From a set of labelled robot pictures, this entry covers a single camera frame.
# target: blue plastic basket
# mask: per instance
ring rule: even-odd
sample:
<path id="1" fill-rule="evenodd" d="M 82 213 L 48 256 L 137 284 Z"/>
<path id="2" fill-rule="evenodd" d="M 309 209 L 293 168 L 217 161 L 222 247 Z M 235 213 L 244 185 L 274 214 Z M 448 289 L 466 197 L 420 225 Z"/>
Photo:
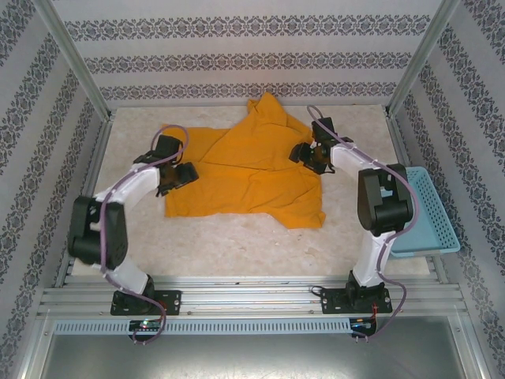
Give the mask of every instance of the blue plastic basket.
<path id="1" fill-rule="evenodd" d="M 416 191 L 421 213 L 415 227 L 395 240 L 393 257 L 415 257 L 455 253 L 460 245 L 428 172 L 423 167 L 407 167 L 407 179 Z"/>

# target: purple cable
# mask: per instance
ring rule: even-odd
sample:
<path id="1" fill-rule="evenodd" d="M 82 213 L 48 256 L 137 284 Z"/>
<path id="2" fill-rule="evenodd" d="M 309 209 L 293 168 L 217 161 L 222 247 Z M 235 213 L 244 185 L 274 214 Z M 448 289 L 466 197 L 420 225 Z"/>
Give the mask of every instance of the purple cable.
<path id="1" fill-rule="evenodd" d="M 399 237 L 400 235 L 404 235 L 405 233 L 407 233 L 408 231 L 410 231 L 414 227 L 414 225 L 417 222 L 417 219 L 419 218 L 418 209 L 421 209 L 421 207 L 419 205 L 419 200 L 417 199 L 416 192 L 414 191 L 412 186 L 407 182 L 407 180 L 405 178 L 403 178 L 399 173 L 390 169 L 385 164 L 382 164 L 381 162 L 378 162 L 376 159 L 373 159 L 371 156 L 369 156 L 365 152 L 361 151 L 356 146 L 353 146 L 352 144 L 345 142 L 341 137 L 339 137 L 336 133 L 329 130 L 321 121 L 319 121 L 319 119 L 317 119 L 316 116 L 313 114 L 312 109 L 317 112 L 317 114 L 320 116 L 320 118 L 323 118 L 323 113 L 317 107 L 315 107 L 313 105 L 307 106 L 307 112 L 310 114 L 310 117 L 312 117 L 312 119 L 317 123 L 317 125 L 319 125 L 321 128 L 323 128 L 324 131 L 326 131 L 334 139 L 336 139 L 340 144 L 342 144 L 342 146 L 344 148 L 354 151 L 358 156 L 363 158 L 365 161 L 371 163 L 374 166 L 377 166 L 378 168 L 382 168 L 388 174 L 391 174 L 395 178 L 397 178 L 407 188 L 407 190 L 409 191 L 410 196 L 412 197 L 412 200 L 413 200 L 412 222 L 402 231 L 398 231 L 398 232 L 394 233 L 393 235 L 390 235 L 389 237 L 387 237 L 384 240 L 384 244 L 380 248 L 379 258 L 377 259 L 377 265 L 376 265 L 377 275 L 379 275 L 379 278 L 381 278 L 385 283 L 393 284 L 394 286 L 398 286 L 398 287 L 402 288 L 402 292 L 403 292 L 402 299 L 400 300 L 400 303 L 396 307 L 396 309 L 393 312 L 393 314 L 391 315 L 391 317 L 389 317 L 389 320 L 386 321 L 386 324 L 381 329 L 379 329 L 374 335 L 372 335 L 368 338 L 369 340 L 371 340 L 372 338 L 377 337 L 395 319 L 396 315 L 400 312 L 403 304 L 405 303 L 405 300 L 407 297 L 406 287 L 402 283 L 400 283 L 396 280 L 388 279 L 386 276 L 384 276 L 380 270 L 380 266 L 382 264 L 382 260 L 383 260 L 384 254 L 386 253 L 386 248 L 388 247 L 388 245 L 390 243 L 392 243 L 392 241 L 395 240 L 397 237 Z"/>
<path id="2" fill-rule="evenodd" d="M 169 156 L 167 158 L 163 158 L 163 159 L 157 160 L 156 162 L 146 164 L 145 166 L 142 166 L 139 169 L 130 171 L 128 174 L 126 174 L 123 178 L 119 179 L 119 181 L 112 186 L 112 188 L 110 189 L 109 193 L 103 199 L 102 208 L 100 208 L 100 219 L 99 219 L 99 222 L 100 222 L 100 271 L 102 272 L 103 277 L 106 279 L 107 282 L 109 282 L 110 284 L 112 284 L 112 286 L 116 287 L 121 292 L 123 292 L 125 294 L 128 294 L 128 295 L 135 296 L 136 298 L 144 300 L 145 302 L 150 302 L 152 305 L 157 306 L 161 310 L 162 324 L 159 327 L 158 332 L 153 337 L 151 337 L 149 340 L 143 341 L 142 342 L 143 345 L 147 345 L 148 343 L 151 343 L 154 340 L 156 340 L 161 335 L 161 333 L 163 332 L 163 330 L 165 330 L 166 311 L 165 311 L 165 308 L 163 308 L 163 306 L 161 304 L 159 304 L 158 302 L 154 301 L 151 298 L 147 298 L 147 297 L 145 297 L 143 295 L 137 294 L 137 293 L 135 293 L 135 292 L 133 292 L 133 291 L 127 289 L 127 288 L 122 287 L 120 284 L 116 283 L 114 281 L 114 279 L 112 279 L 107 274 L 107 267 L 106 267 L 106 262 L 107 262 L 107 231 L 106 231 L 106 229 L 107 229 L 107 223 L 105 221 L 105 211 L 106 211 L 106 208 L 107 208 L 107 202 L 109 201 L 110 197 L 112 197 L 112 195 L 116 192 L 116 190 L 119 187 L 121 187 L 121 185 L 123 183 L 125 183 L 126 181 L 128 181 L 130 178 L 132 178 L 134 175 L 138 174 L 141 171 L 145 171 L 148 168 L 154 167 L 154 166 L 156 166 L 158 164 L 161 164 L 161 163 L 169 162 L 173 158 L 176 158 L 177 156 L 181 155 L 186 150 L 186 147 L 188 146 L 188 143 L 189 143 L 189 134 L 188 134 L 188 131 L 184 127 L 179 126 L 179 125 L 168 125 L 168 126 L 164 126 L 160 130 L 158 130 L 156 132 L 155 136 L 152 138 L 152 141 L 151 141 L 151 150 L 154 149 L 154 143 L 155 143 L 156 138 L 163 131 L 165 131 L 167 129 L 173 129 L 173 128 L 175 128 L 175 129 L 181 129 L 184 132 L 184 135 L 185 135 L 185 138 L 186 138 L 186 142 L 185 142 L 185 144 L 182 145 L 181 150 L 179 150 L 178 152 L 176 152 L 172 156 Z M 133 339 L 134 343 L 139 343 L 139 341 L 137 341 L 136 338 L 135 338 L 135 336 L 137 335 L 137 332 L 138 332 L 138 330 L 136 330 L 135 332 L 133 332 L 132 339 Z"/>

